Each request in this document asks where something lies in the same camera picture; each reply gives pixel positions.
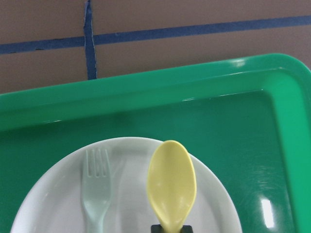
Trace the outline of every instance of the fork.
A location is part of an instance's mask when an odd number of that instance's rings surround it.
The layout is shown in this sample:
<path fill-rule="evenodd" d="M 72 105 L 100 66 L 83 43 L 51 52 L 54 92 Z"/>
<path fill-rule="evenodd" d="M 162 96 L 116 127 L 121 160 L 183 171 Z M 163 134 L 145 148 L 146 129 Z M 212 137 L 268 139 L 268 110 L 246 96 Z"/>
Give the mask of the fork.
<path fill-rule="evenodd" d="M 82 204 L 87 233 L 103 233 L 104 216 L 110 203 L 111 176 L 107 150 L 87 150 L 82 176 Z"/>

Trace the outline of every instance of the blue line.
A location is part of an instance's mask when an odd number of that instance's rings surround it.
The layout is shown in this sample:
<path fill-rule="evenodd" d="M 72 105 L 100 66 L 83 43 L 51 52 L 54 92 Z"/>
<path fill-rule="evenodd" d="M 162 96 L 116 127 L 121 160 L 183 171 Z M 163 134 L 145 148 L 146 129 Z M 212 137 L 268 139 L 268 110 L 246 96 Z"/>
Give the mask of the blue line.
<path fill-rule="evenodd" d="M 84 37 L 70 37 L 64 39 L 37 40 L 13 44 L 0 45 L 0 54 L 16 52 L 30 52 L 36 50 L 54 50 L 84 46 Z"/>
<path fill-rule="evenodd" d="M 311 16 L 259 19 L 249 21 L 175 27 L 175 28 L 153 29 L 153 30 L 125 32 L 125 33 L 101 34 L 94 36 L 94 43 L 95 45 L 103 45 L 103 44 L 113 44 L 113 43 L 139 41 L 139 40 L 152 40 L 152 39 L 190 36 L 190 35 L 303 26 L 310 24 L 311 24 Z"/>
<path fill-rule="evenodd" d="M 186 27 L 164 28 L 124 33 L 94 35 L 95 45 L 113 44 L 139 40 L 151 40 L 178 36 L 202 35 L 211 33 L 228 33 L 258 29 L 282 28 L 311 25 L 311 16 L 259 19 L 249 21 L 194 25 Z M 71 37 L 64 39 L 40 40 L 0 45 L 0 54 L 28 52 L 34 50 L 52 50 L 61 48 L 82 47 L 85 38 Z"/>
<path fill-rule="evenodd" d="M 96 56 L 92 28 L 92 9 L 90 0 L 88 0 L 85 4 L 85 19 L 83 29 L 85 34 L 87 79 L 97 79 Z"/>

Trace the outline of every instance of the plate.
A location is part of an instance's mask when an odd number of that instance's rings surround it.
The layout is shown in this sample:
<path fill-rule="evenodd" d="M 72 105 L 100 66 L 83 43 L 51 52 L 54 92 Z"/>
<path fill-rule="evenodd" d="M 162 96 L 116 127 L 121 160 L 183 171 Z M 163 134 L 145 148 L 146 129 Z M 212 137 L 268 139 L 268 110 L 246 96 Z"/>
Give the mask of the plate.
<path fill-rule="evenodd" d="M 104 219 L 104 232 L 147 233 L 158 220 L 146 194 L 151 156 L 161 141 L 140 137 L 113 138 L 85 146 L 51 167 L 22 203 L 12 233 L 84 233 L 81 203 L 82 161 L 86 150 L 108 152 L 113 199 Z M 197 197 L 185 225 L 193 232 L 241 233 L 235 206 L 218 178 L 191 156 Z"/>

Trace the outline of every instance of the spoon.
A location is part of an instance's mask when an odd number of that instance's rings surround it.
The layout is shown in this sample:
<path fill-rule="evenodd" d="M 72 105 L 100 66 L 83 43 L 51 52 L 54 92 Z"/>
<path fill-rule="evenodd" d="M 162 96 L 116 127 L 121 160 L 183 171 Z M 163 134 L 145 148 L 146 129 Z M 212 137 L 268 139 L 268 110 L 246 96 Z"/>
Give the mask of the spoon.
<path fill-rule="evenodd" d="M 179 142 L 163 142 L 148 170 L 147 196 L 165 233 L 180 233 L 196 196 L 192 160 Z"/>

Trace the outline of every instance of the brown tile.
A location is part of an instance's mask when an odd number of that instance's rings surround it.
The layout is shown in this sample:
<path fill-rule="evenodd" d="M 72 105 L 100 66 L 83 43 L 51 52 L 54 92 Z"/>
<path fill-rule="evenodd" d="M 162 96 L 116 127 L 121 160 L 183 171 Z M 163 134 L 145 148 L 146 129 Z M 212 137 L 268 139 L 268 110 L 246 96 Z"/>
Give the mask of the brown tile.
<path fill-rule="evenodd" d="M 96 46 L 98 77 L 285 53 L 311 67 L 311 26 L 186 36 Z"/>
<path fill-rule="evenodd" d="M 292 17 L 311 14 L 310 0 L 92 1 L 94 34 Z"/>
<path fill-rule="evenodd" d="M 83 36 L 85 0 L 1 0 L 0 44 Z"/>
<path fill-rule="evenodd" d="M 84 48 L 0 56 L 0 93 L 87 80 Z"/>

